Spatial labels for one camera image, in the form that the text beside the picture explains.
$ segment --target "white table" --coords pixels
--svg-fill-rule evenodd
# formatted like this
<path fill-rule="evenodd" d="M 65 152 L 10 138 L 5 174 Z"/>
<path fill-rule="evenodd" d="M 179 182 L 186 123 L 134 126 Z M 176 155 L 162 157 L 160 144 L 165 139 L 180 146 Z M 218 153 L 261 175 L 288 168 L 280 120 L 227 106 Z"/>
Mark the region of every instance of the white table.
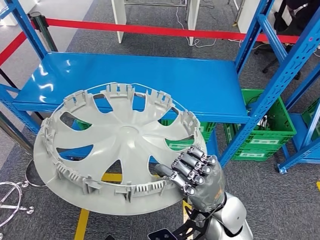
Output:
<path fill-rule="evenodd" d="M 195 30 L 195 24 L 197 23 L 198 12 L 199 11 L 200 0 L 187 0 L 188 11 L 187 24 L 189 30 Z M 113 9 L 114 20 L 115 24 L 125 25 L 127 23 L 127 16 L 125 10 L 125 0 L 112 0 L 112 7 Z M 124 36 L 123 31 L 116 32 L 118 35 L 118 43 L 121 44 L 122 37 Z M 189 42 L 192 45 L 193 43 L 192 36 L 189 37 Z"/>

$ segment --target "gray carpet floor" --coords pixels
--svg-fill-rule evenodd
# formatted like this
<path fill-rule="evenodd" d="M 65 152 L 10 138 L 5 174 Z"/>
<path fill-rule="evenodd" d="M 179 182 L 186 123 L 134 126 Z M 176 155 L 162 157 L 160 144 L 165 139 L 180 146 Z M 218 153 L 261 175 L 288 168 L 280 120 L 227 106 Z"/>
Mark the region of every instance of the gray carpet floor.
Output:
<path fill-rule="evenodd" d="M 236 31 L 232 27 L 235 11 L 226 1 L 202 2 L 198 12 L 198 29 Z M 176 19 L 176 8 L 148 6 L 127 6 L 128 24 L 167 26 L 180 28 Z M 183 10 L 178 13 L 180 20 Z M 85 20 L 113 22 L 111 1 L 94 0 Z M 200 44 L 210 44 L 205 39 Z M 147 56 L 169 56 L 186 58 L 234 59 L 238 50 L 235 42 L 217 40 L 213 47 L 195 48 L 188 46 L 183 37 L 124 35 L 118 44 L 115 32 L 78 30 L 67 48 L 68 52 L 112 53 Z M 275 56 L 251 54 L 240 76 L 242 88 L 264 88 L 278 66 L 267 74 L 261 69 Z M 307 76 L 319 59 L 312 56 L 301 70 L 300 80 L 293 80 L 283 94 L 285 100 Z M 292 111 L 301 112 L 318 97 L 319 83 L 309 90 Z M 29 131 L 23 132 L 34 139 Z M 221 124 L 217 126 L 219 150 L 226 146 Z M 0 170 L 0 180 L 19 182 L 23 179 L 29 159 L 20 147 L 15 146 Z M 320 239 L 320 165 L 298 164 L 287 175 L 275 170 L 278 162 L 284 160 L 281 151 L 266 162 L 229 161 L 224 169 L 227 191 L 241 199 L 247 209 L 247 220 L 255 240 L 317 240 Z M 5 194 L 0 191 L 0 196 Z M 4 239 L 10 240 L 72 240 L 74 237 L 80 210 L 66 203 L 48 189 L 27 187 L 23 205 L 35 206 L 32 215 L 18 212 L 14 219 L 1 229 Z M 5 214 L 0 216 L 0 221 Z M 139 216 L 109 216 L 90 213 L 86 240 L 104 240 L 112 234 L 116 240 L 143 240 L 146 234 L 161 228 L 174 230 L 182 223 L 181 203 L 162 211 Z"/>

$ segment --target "robotic hand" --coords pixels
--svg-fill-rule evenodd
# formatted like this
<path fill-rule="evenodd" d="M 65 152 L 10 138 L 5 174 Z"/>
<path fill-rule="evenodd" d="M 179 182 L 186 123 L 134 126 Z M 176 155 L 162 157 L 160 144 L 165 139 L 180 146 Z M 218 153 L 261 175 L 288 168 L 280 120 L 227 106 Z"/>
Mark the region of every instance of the robotic hand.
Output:
<path fill-rule="evenodd" d="M 223 172 L 215 155 L 205 155 L 198 148 L 190 146 L 186 153 L 182 152 L 175 159 L 171 168 L 158 164 L 155 170 L 160 177 L 169 178 L 177 184 L 194 209 L 187 211 L 189 219 L 173 232 L 173 238 L 165 234 L 167 238 L 164 239 L 185 240 L 195 231 L 200 232 L 195 238 L 197 240 L 253 239 L 246 221 L 245 206 L 238 198 L 225 192 Z M 162 238 L 158 235 L 155 239 Z"/>

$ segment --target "blue metal shelf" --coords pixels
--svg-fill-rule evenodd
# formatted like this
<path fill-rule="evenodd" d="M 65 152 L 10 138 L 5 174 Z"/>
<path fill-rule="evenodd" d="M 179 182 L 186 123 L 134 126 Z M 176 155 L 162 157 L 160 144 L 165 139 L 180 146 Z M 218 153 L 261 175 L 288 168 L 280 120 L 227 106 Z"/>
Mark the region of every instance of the blue metal shelf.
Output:
<path fill-rule="evenodd" d="M 69 94 L 109 82 L 162 90 L 199 121 L 246 123 L 250 118 L 232 61 L 175 57 L 48 53 L 14 105 L 20 111 L 52 112 Z"/>
<path fill-rule="evenodd" d="M 171 94 L 174 100 L 194 112 L 200 121 L 242 123 L 242 128 L 219 158 L 222 166 L 231 159 L 320 43 L 320 8 L 287 54 L 266 19 L 273 0 L 260 0 L 235 61 L 48 53 L 18 0 L 5 2 L 8 7 L 2 10 L 0 14 L 5 16 L 12 11 L 42 62 L 15 99 L 8 91 L 17 92 L 17 89 L 0 84 L 0 102 L 32 132 L 37 133 L 39 126 L 26 111 L 51 112 L 65 96 L 100 84 L 139 83 Z M 280 65 L 248 116 L 242 99 L 238 76 L 262 28 L 279 58 Z M 302 89 L 308 86 L 306 83 Z M 142 109 L 142 106 L 138 105 L 137 108 Z M 303 141 L 309 142 L 309 137 L 309 133 Z M 215 131 L 208 144 L 207 148 L 210 151 L 209 154 L 217 152 Z M 320 148 L 320 138 L 280 164 L 279 169 L 285 170 L 302 159 L 306 161 L 306 155 L 315 152 L 318 148 Z"/>
<path fill-rule="evenodd" d="M 301 148 L 301 144 L 307 134 L 307 127 L 303 121 L 303 117 L 300 113 L 291 113 L 289 114 L 292 123 L 294 125 L 295 129 L 297 129 L 297 134 L 292 138 L 292 142 L 294 145 L 296 151 L 299 151 Z M 310 159 L 318 159 L 318 162 L 320 163 L 320 149 L 313 151 L 308 155 L 308 158 Z"/>

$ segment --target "green plastic crate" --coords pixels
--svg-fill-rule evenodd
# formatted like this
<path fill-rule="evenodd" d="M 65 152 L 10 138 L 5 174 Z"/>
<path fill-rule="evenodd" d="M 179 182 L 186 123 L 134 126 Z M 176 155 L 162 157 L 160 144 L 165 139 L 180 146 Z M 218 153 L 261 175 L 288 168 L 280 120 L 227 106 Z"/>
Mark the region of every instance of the green plastic crate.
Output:
<path fill-rule="evenodd" d="M 269 149 L 241 149 L 236 151 L 231 160 L 235 161 L 258 161 L 264 162 L 272 156 L 278 150 L 269 150 Z"/>
<path fill-rule="evenodd" d="M 170 124 L 173 123 L 174 120 L 166 120 L 166 119 L 161 119 L 161 124 L 164 126 L 169 126 Z M 207 143 L 212 131 L 216 127 L 215 122 L 201 122 L 200 123 L 200 132 L 202 134 L 205 141 Z M 165 142 L 167 145 L 175 151 L 183 150 L 186 147 L 192 145 L 194 141 L 193 139 L 183 139 L 183 140 L 168 140 L 166 139 Z"/>
<path fill-rule="evenodd" d="M 242 89 L 242 91 L 247 105 L 257 100 L 263 90 Z M 256 127 L 241 145 L 241 148 L 277 150 L 297 134 L 281 97 L 278 97 L 271 106 L 267 115 L 271 125 L 270 130 L 258 130 L 258 127 Z M 241 127 L 241 124 L 234 124 L 233 127 L 236 133 Z"/>
<path fill-rule="evenodd" d="M 306 110 L 303 112 L 302 118 L 303 119 L 303 122 L 308 127 L 310 122 L 312 121 L 313 115 L 315 114 L 315 107 L 317 106 L 318 102 L 319 101 L 319 98 L 314 101 L 312 104 L 309 106 Z M 320 136 L 320 119 L 316 124 L 315 128 L 314 129 L 313 134 L 312 135 L 311 139 L 312 141 L 318 138 Z"/>
<path fill-rule="evenodd" d="M 255 102 L 263 91 L 261 89 L 242 89 L 242 95 L 247 105 Z M 270 130 L 259 130 L 256 127 L 231 159 L 266 161 L 297 133 L 280 97 L 267 114 L 270 116 L 269 118 L 269 122 L 271 124 Z M 241 126 L 241 124 L 232 123 L 223 124 L 227 144 L 229 144 Z"/>

